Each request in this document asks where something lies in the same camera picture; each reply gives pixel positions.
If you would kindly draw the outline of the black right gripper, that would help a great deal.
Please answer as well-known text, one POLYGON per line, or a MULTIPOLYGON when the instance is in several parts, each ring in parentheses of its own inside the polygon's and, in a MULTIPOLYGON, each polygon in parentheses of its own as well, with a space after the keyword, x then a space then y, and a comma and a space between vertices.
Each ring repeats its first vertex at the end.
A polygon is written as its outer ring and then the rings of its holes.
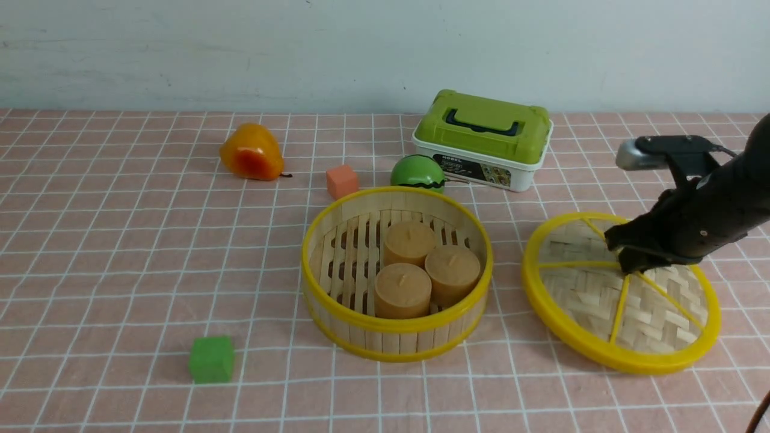
POLYGON ((745 150, 707 178, 660 194, 652 208, 605 231, 625 274, 700 263, 745 238, 769 219, 769 118, 749 134, 745 150))

